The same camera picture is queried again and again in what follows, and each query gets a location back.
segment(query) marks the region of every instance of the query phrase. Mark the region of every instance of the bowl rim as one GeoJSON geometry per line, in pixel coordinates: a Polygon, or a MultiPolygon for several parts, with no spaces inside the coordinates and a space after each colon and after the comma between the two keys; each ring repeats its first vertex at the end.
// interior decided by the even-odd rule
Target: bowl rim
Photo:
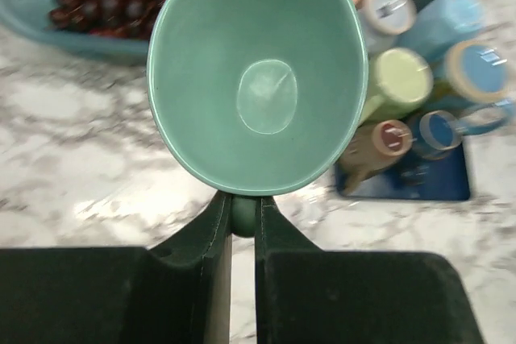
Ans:
{"type": "Polygon", "coordinates": [[[161,28],[164,24],[164,20],[167,17],[168,10],[170,9],[171,5],[176,0],[166,0],[163,7],[160,10],[160,13],[158,14],[158,17],[156,19],[156,24],[154,26],[154,29],[152,31],[152,36],[149,42],[149,51],[148,51],[148,58],[147,58],[147,80],[148,80],[148,100],[149,105],[151,107],[152,117],[154,118],[154,121],[156,123],[157,129],[160,133],[161,138],[164,140],[164,143],[168,150],[173,154],[173,156],[176,158],[177,162],[184,168],[186,171],[188,171],[192,176],[196,177],[200,181],[202,181],[205,184],[208,184],[209,186],[219,189],[221,191],[224,191],[226,193],[233,193],[236,195],[244,195],[244,196],[251,196],[251,197],[261,197],[261,196],[270,196],[270,195],[281,195],[284,193],[291,193],[292,191],[296,191],[298,189],[301,189],[314,180],[318,179],[324,172],[326,172],[332,164],[335,163],[335,161],[340,157],[346,146],[350,143],[352,140],[353,135],[355,134],[356,129],[358,128],[360,124],[360,116],[362,114],[362,109],[364,107],[365,98],[367,94],[367,85],[368,85],[368,53],[367,49],[365,47],[364,42],[364,36],[362,33],[362,28],[360,25],[360,20],[355,8],[355,3],[352,0],[341,0],[342,6],[344,9],[349,10],[349,17],[350,20],[354,24],[354,28],[356,31],[356,34],[354,34],[353,39],[355,40],[355,44],[358,47],[358,60],[361,65],[361,74],[359,75],[360,83],[362,84],[362,88],[359,94],[358,102],[356,105],[356,112],[354,114],[354,118],[349,124],[349,131],[345,135],[342,136],[342,138],[339,141],[339,146],[334,149],[333,151],[328,152],[328,156],[325,158],[325,160],[321,160],[319,163],[319,167],[317,170],[312,171],[311,173],[307,173],[304,175],[300,180],[293,181],[290,184],[283,185],[283,186],[276,186],[273,188],[265,188],[265,189],[248,189],[245,187],[238,187],[237,184],[232,185],[225,185],[221,184],[217,179],[210,179],[209,177],[203,175],[201,172],[199,172],[194,165],[192,165],[188,160],[186,160],[181,152],[177,149],[176,145],[173,141],[173,136],[169,135],[167,131],[165,130],[162,121],[160,119],[160,111],[156,107],[157,101],[156,101],[156,86],[155,86],[155,63],[157,61],[156,59],[156,53],[155,53],[155,47],[158,44],[159,36],[161,28]]]}

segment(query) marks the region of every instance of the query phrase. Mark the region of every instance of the blue tray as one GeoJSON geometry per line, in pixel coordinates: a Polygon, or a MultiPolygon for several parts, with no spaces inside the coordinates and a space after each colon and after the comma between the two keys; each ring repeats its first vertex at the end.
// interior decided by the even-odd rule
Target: blue tray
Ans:
{"type": "MultiPolygon", "coordinates": [[[[398,199],[416,201],[467,201],[471,198],[470,182],[464,148],[460,145],[442,160],[428,164],[429,170],[421,185],[404,185],[399,177],[399,165],[362,182],[346,197],[360,199],[398,199]]],[[[335,187],[341,194],[346,174],[335,165],[335,187]]]]}
{"type": "Polygon", "coordinates": [[[0,0],[0,23],[30,40],[80,56],[124,64],[145,62],[147,42],[49,30],[47,13],[54,7],[53,0],[0,0]]]}

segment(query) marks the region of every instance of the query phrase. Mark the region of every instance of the teal ceramic bowl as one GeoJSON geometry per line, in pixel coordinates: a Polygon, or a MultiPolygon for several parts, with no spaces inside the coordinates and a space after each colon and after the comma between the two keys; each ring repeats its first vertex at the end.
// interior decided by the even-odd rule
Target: teal ceramic bowl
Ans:
{"type": "Polygon", "coordinates": [[[309,184],[355,132],[368,61],[352,0],[167,0],[149,100],[177,160],[229,193],[309,184]]]}

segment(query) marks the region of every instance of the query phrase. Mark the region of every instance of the label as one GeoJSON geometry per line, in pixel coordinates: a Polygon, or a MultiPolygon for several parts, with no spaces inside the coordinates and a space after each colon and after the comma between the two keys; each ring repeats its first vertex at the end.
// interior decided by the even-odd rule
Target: label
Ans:
{"type": "Polygon", "coordinates": [[[359,16],[369,54],[388,50],[394,45],[396,31],[402,33],[410,27],[414,15],[406,5],[407,0],[365,0],[359,16]]]}
{"type": "Polygon", "coordinates": [[[380,130],[382,143],[392,152],[398,152],[403,148],[403,136],[407,133],[391,123],[386,123],[380,130]]]}
{"type": "MultiPolygon", "coordinates": [[[[429,115],[431,115],[431,116],[435,116],[436,114],[437,114],[438,118],[440,118],[440,120],[437,122],[437,124],[442,125],[444,128],[451,129],[448,125],[448,121],[446,118],[440,116],[440,114],[438,114],[438,113],[433,113],[433,114],[429,113],[429,115]]],[[[437,160],[437,159],[442,159],[443,157],[446,157],[451,150],[436,149],[436,148],[432,147],[429,143],[427,143],[427,141],[422,137],[421,127],[420,127],[421,121],[422,121],[421,115],[412,117],[412,119],[409,121],[409,128],[412,131],[412,135],[414,136],[414,142],[412,144],[412,151],[415,154],[417,154],[419,157],[421,157],[423,159],[427,159],[427,160],[437,160]]],[[[428,130],[431,132],[435,131],[435,129],[436,128],[432,128],[432,127],[428,128],[428,130]]]]}

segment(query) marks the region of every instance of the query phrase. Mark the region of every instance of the marble countertop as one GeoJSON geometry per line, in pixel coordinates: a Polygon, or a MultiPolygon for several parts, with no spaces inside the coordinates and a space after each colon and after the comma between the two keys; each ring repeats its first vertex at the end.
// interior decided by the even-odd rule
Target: marble countertop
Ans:
{"type": "MultiPolygon", "coordinates": [[[[482,0],[516,64],[516,3],[482,0]]],[[[73,58],[0,30],[0,246],[144,244],[175,233],[214,190],[165,149],[144,70],[73,58]]],[[[516,84],[512,84],[516,97],[516,84]]],[[[474,198],[344,201],[331,177],[277,197],[328,249],[434,251],[462,275],[488,343],[516,343],[516,125],[467,141],[474,198]]],[[[235,239],[231,338],[256,341],[252,241],[235,239]]]]}

